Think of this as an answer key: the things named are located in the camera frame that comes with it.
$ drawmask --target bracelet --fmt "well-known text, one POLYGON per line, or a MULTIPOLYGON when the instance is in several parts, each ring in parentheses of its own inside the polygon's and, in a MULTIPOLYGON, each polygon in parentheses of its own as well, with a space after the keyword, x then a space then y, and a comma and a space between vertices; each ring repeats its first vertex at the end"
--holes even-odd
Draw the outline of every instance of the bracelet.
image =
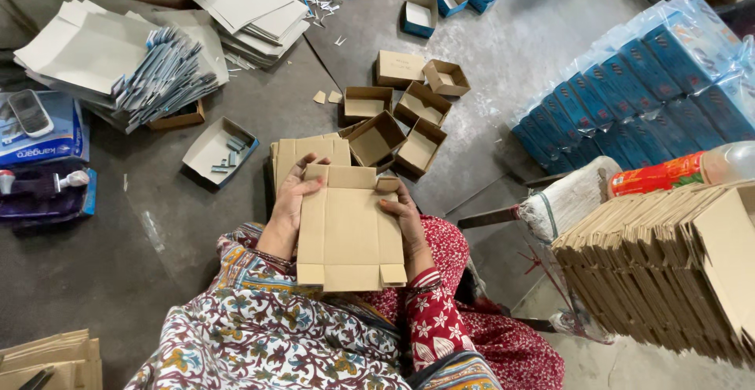
POLYGON ((259 256, 260 259, 269 261, 270 263, 275 263, 278 266, 282 266, 284 269, 288 269, 291 267, 291 265, 294 264, 293 261, 281 259, 278 256, 273 256, 269 253, 261 252, 260 250, 257 250, 257 249, 251 249, 251 252, 259 256))

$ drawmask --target flat cardboard sheet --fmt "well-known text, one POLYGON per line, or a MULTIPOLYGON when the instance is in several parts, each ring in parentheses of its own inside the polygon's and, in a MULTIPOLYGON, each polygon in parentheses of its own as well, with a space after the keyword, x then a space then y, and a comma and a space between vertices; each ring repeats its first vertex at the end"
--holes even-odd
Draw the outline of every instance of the flat cardboard sheet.
POLYGON ((309 164, 304 179, 317 177, 325 179, 323 188, 301 205, 298 283, 324 291, 403 287, 401 229, 378 205, 398 200, 398 178, 378 181, 371 167, 309 164))

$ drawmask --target white phone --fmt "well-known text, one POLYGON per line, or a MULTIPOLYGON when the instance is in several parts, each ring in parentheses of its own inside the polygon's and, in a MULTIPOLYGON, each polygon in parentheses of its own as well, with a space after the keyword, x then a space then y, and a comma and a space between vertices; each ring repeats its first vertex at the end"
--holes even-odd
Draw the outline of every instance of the white phone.
POLYGON ((24 89, 10 96, 7 102, 30 138, 39 138, 52 132, 54 125, 36 92, 24 89))

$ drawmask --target person's arm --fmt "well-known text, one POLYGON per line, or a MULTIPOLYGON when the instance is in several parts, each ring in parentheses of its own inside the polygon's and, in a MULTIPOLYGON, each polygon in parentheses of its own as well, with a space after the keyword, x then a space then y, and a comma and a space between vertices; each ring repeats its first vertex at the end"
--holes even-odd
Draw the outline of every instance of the person's arm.
POLYGON ((381 207, 396 215, 401 227, 409 281, 406 314, 411 328, 411 354, 414 369, 421 370, 455 351, 474 350, 474 344, 461 323, 453 294, 443 287, 419 211, 403 182, 397 193, 398 202, 383 200, 381 207))

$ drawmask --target hand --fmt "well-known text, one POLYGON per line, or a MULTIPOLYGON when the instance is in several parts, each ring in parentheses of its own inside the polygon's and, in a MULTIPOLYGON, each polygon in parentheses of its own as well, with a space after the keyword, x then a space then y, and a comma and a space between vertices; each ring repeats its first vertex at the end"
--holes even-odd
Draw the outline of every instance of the hand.
MULTIPOLYGON (((316 153, 309 153, 299 160, 281 183, 273 207, 273 215, 260 236, 257 250, 281 259, 290 260, 296 247, 301 226, 301 202, 305 195, 316 193, 322 186, 322 178, 304 181, 302 175, 307 164, 317 159, 316 153)), ((318 164, 330 164, 324 158, 318 164)))
POLYGON ((411 282, 422 271, 435 266, 433 252, 424 237, 424 227, 420 221, 417 205, 409 196, 409 189, 399 180, 396 191, 399 201, 381 200, 380 206, 385 212, 398 216, 401 228, 401 241, 404 246, 406 277, 411 282))

